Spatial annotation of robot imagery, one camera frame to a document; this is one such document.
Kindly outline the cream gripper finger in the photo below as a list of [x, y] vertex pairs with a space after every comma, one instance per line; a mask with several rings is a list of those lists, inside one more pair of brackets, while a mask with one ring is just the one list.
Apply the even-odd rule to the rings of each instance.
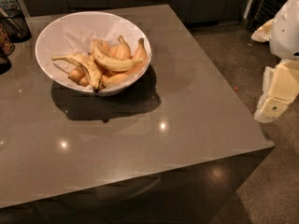
[[273, 19], [267, 21], [262, 26], [260, 26], [257, 30], [253, 32], [253, 34], [251, 35], [251, 39], [261, 43], [268, 42], [270, 40], [272, 23]]

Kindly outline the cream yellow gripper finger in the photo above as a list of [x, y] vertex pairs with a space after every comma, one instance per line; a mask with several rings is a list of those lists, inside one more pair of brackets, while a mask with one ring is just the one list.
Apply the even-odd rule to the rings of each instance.
[[263, 73], [263, 95], [257, 104], [254, 119], [269, 123], [278, 119], [299, 95], [299, 62], [283, 59]]

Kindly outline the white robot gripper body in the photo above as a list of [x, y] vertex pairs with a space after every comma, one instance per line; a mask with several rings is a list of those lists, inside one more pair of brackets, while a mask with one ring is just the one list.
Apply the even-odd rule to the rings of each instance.
[[287, 0], [273, 19], [270, 52], [281, 59], [299, 58], [299, 0]]

